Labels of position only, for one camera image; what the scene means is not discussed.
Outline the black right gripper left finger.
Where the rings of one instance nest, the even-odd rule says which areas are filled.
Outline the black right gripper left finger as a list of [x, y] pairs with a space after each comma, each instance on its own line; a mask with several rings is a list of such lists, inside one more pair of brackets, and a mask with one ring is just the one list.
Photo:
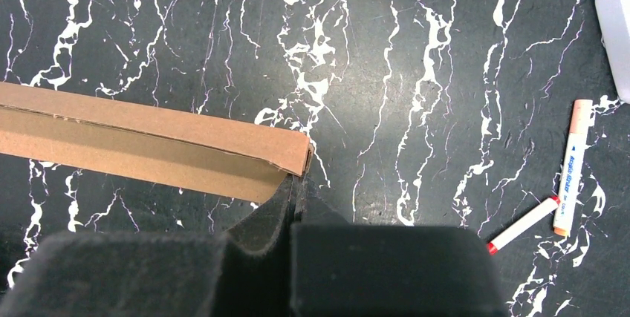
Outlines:
[[1, 301], [3, 316], [286, 316], [299, 181], [218, 234], [47, 238]]

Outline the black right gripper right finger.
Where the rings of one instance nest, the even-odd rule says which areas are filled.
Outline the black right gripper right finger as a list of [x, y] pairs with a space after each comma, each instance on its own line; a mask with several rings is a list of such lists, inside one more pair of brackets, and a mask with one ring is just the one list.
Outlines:
[[485, 243], [455, 226], [348, 222], [305, 180], [290, 227], [292, 316], [506, 316]]

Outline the brown cardboard box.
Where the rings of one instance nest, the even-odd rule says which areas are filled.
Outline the brown cardboard box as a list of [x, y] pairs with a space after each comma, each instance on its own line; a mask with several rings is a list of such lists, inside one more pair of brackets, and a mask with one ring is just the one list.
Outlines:
[[313, 146], [298, 131], [4, 82], [1, 152], [263, 203], [308, 171]]

